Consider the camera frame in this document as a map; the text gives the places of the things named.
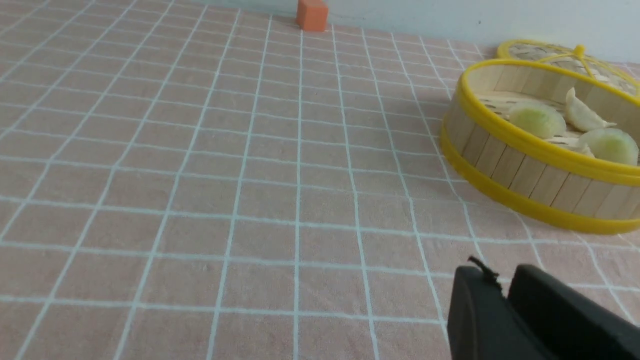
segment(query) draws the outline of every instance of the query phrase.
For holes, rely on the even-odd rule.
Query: orange block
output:
[[[329,7],[323,0],[298,0],[296,22],[303,31],[324,31]]]

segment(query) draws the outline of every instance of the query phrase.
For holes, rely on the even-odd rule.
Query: yellow rim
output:
[[[617,163],[611,163],[609,161],[589,158],[585,155],[578,154],[559,146],[555,146],[548,142],[545,142],[528,132],[512,125],[510,122],[499,117],[496,113],[489,110],[478,98],[473,94],[471,87],[468,83],[468,75],[474,70],[493,65],[519,65],[526,67],[534,67],[539,69],[545,69],[552,72],[558,72],[565,76],[571,76],[573,78],[586,81],[600,88],[604,88],[607,91],[624,97],[626,100],[634,103],[636,106],[640,106],[640,99],[636,99],[631,95],[605,86],[597,80],[591,79],[587,76],[580,75],[576,72],[555,67],[553,65],[534,63],[525,60],[514,59],[494,59],[482,61],[480,63],[470,66],[460,77],[458,81],[458,101],[465,110],[467,115],[472,118],[477,124],[482,126],[491,135],[502,140],[507,145],[518,149],[519,151],[536,158],[544,163],[548,163],[554,167],[576,173],[584,177],[589,177],[596,180],[605,181],[608,183],[616,183],[630,186],[640,186],[640,167],[633,167],[630,165],[623,165]]]
[[[500,46],[498,46],[498,49],[496,51],[496,57],[498,57],[500,59],[514,59],[514,57],[512,57],[509,54],[509,48],[513,44],[516,44],[516,43],[544,46],[544,47],[549,47],[551,49],[555,49],[555,50],[558,50],[558,51],[567,52],[566,48],[562,48],[562,47],[559,47],[559,46],[546,44],[546,43],[540,42],[540,41],[526,40],[526,39],[514,39],[514,40],[508,40],[508,41],[505,41],[505,42],[501,43]],[[590,56],[585,56],[585,58],[589,59],[589,61],[593,61],[595,63],[598,63],[601,66],[604,66],[605,68],[611,69],[611,67],[608,66],[606,63],[604,63],[604,62],[602,62],[600,60],[597,60],[596,58],[592,58]],[[627,74],[626,72],[618,70],[618,71],[616,71],[616,73],[619,75],[619,77],[621,77],[624,80],[628,81],[629,83],[633,84],[635,86],[635,88],[636,88],[636,96],[640,97],[640,83],[638,81],[636,81],[636,79],[634,79],[631,75]]]
[[[535,202],[512,192],[476,170],[453,147],[444,123],[440,133],[442,153],[453,168],[480,192],[528,217],[563,229],[591,234],[628,233],[640,227],[640,220],[603,220],[571,214]]]

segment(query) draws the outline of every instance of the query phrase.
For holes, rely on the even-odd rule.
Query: white wall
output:
[[[200,0],[293,15],[297,0]],[[532,38],[640,62],[639,0],[325,0],[330,22],[497,45]]]

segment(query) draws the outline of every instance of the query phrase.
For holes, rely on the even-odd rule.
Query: bamboo steamer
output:
[[[498,47],[497,57],[547,63],[589,76],[633,96],[640,96],[640,85],[626,72],[584,54],[583,45],[575,49],[533,40],[510,40]]]
[[[640,167],[589,158],[505,120],[509,107],[538,102],[564,113],[570,88],[604,120],[640,142],[640,100],[553,65],[496,59],[458,80],[442,126],[447,161],[497,202],[550,225],[614,234],[640,228]],[[568,129],[563,139],[579,133]]]

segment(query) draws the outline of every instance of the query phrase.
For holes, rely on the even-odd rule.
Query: black cable tie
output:
[[[498,289],[502,290],[502,285],[498,282],[498,276],[500,276],[500,274],[491,270],[491,268],[486,266],[482,261],[477,259],[475,256],[469,256],[467,261],[471,261],[473,264],[476,264],[476,266],[479,267],[480,270],[482,270],[482,273],[484,275],[484,280],[486,282],[494,286],[497,286]]]

